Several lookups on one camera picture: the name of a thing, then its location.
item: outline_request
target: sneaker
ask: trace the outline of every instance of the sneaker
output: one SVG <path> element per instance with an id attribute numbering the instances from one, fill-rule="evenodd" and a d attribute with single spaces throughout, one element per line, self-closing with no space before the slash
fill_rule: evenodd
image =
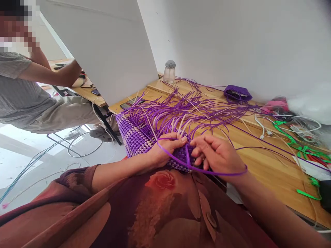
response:
<path id="1" fill-rule="evenodd" d="M 103 142 L 112 142 L 112 138 L 103 128 L 97 128 L 90 131 L 90 136 L 92 138 L 98 138 Z"/>

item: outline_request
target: white board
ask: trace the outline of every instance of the white board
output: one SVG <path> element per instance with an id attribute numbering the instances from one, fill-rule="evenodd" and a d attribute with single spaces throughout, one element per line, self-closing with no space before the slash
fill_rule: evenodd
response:
<path id="1" fill-rule="evenodd" d="M 40 11 L 108 105 L 158 78 L 136 0 L 40 0 Z"/>

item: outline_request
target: person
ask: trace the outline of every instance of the person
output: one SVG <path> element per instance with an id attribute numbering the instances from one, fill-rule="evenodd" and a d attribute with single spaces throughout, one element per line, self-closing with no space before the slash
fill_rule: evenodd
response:
<path id="1" fill-rule="evenodd" d="M 0 122 L 38 134 L 55 133 L 83 124 L 97 124 L 91 105 L 80 96 L 53 98 L 36 82 L 71 87 L 81 74 L 76 60 L 53 72 L 36 38 L 24 23 L 27 14 L 19 0 L 5 1 L 0 7 L 0 37 L 27 45 L 31 57 L 18 53 L 0 53 Z M 118 133 L 115 118 L 111 127 Z M 112 141 L 98 126 L 90 135 Z"/>
<path id="2" fill-rule="evenodd" d="M 186 142 L 159 140 L 169 153 Z M 245 170 L 222 139 L 201 135 L 190 144 L 196 166 Z M 65 172 L 0 217 L 0 247 L 330 247 L 251 173 L 220 177 L 236 187 L 250 216 L 207 176 L 180 173 L 168 160 L 155 144 L 127 160 Z"/>

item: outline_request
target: phone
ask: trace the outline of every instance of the phone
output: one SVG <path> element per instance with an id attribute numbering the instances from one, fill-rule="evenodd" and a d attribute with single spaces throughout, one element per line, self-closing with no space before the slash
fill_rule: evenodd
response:
<path id="1" fill-rule="evenodd" d="M 101 95 L 98 90 L 92 90 L 91 93 L 97 96 Z"/>
<path id="2" fill-rule="evenodd" d="M 127 101 L 126 103 L 121 104 L 120 107 L 121 107 L 122 109 L 129 109 L 129 108 L 131 108 L 131 106 L 132 106 L 132 104 L 134 103 L 135 100 L 136 100 L 136 97 L 135 97 L 134 99 L 130 100 L 130 101 Z M 144 101 L 145 101 L 145 100 L 141 98 L 141 99 L 139 100 L 138 104 L 141 104 L 141 103 L 143 103 Z"/>
<path id="3" fill-rule="evenodd" d="M 59 70 L 59 69 L 61 69 L 61 68 L 63 68 L 64 66 L 59 66 L 59 67 L 54 67 L 53 69 L 54 70 Z"/>

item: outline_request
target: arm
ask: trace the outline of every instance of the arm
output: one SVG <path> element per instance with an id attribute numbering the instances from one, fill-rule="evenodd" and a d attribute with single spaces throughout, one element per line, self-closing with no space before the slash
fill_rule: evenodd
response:
<path id="1" fill-rule="evenodd" d="M 18 78 L 32 82 L 71 87 L 78 79 L 81 70 L 82 68 L 76 60 L 61 68 L 58 72 L 54 72 L 42 65 L 31 62 L 28 68 L 24 70 Z"/>
<path id="2" fill-rule="evenodd" d="M 245 165 L 230 143 L 212 135 L 201 135 L 192 140 L 195 146 L 192 156 L 195 165 L 203 161 L 203 168 L 209 167 L 219 173 L 237 173 Z M 312 227 L 301 220 L 274 194 L 258 182 L 249 172 L 238 177 L 221 177 L 233 184 L 242 196 L 245 206 L 254 219 L 268 232 L 280 247 L 330 247 Z"/>
<path id="3" fill-rule="evenodd" d="M 31 48 L 30 56 L 31 58 L 27 59 L 30 59 L 32 62 L 35 62 L 36 64 L 42 65 L 43 67 L 51 70 L 49 62 L 40 47 Z"/>
<path id="4" fill-rule="evenodd" d="M 177 133 L 164 134 L 161 138 L 176 138 Z M 173 153 L 176 148 L 185 145 L 186 137 L 175 140 L 160 140 L 159 143 L 162 147 Z M 111 164 L 99 165 L 94 173 L 92 180 L 92 190 L 94 193 L 101 191 L 107 186 L 136 174 L 145 173 L 147 171 L 160 168 L 166 165 L 169 156 L 155 144 L 152 149 L 144 154 L 140 154 Z"/>
<path id="5" fill-rule="evenodd" d="M 282 247 L 330 247 L 318 232 L 282 204 L 250 173 L 235 185 L 245 206 Z"/>
<path id="6" fill-rule="evenodd" d="M 20 36 L 22 36 L 24 43 L 27 45 L 31 58 L 25 57 L 47 69 L 51 69 L 49 66 L 48 60 L 39 46 L 39 42 L 36 41 L 36 38 L 32 35 L 32 32 L 29 31 L 27 26 L 20 26 L 18 24 L 17 29 L 19 30 Z"/>

